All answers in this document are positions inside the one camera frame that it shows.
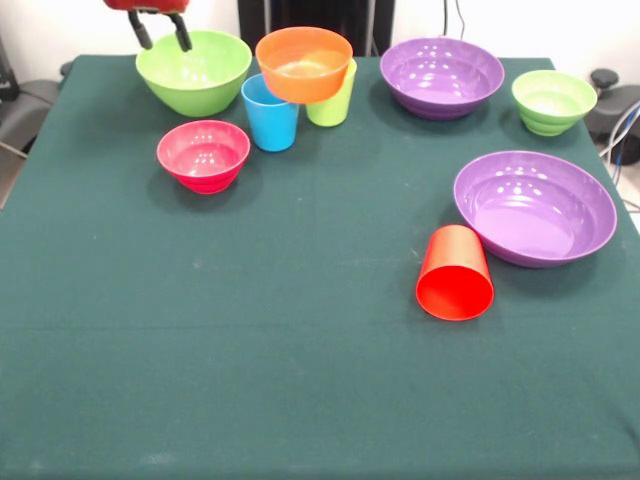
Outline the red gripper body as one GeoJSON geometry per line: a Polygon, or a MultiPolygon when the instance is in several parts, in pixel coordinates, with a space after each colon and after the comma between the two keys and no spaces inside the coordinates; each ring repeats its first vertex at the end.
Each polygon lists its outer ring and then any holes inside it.
{"type": "Polygon", "coordinates": [[[182,14],[186,11],[189,0],[104,0],[113,10],[145,11],[161,14],[182,14]]]}

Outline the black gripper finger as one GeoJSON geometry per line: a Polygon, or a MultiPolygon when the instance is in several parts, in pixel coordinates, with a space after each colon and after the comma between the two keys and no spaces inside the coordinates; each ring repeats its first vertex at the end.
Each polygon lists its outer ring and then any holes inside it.
{"type": "Polygon", "coordinates": [[[175,26],[175,35],[180,48],[183,51],[190,51],[192,42],[182,16],[179,13],[169,13],[168,18],[175,26]]]}
{"type": "Polygon", "coordinates": [[[138,12],[136,10],[129,10],[127,12],[129,23],[133,29],[133,32],[143,49],[149,50],[153,46],[153,42],[142,22],[139,20],[138,12]]]}

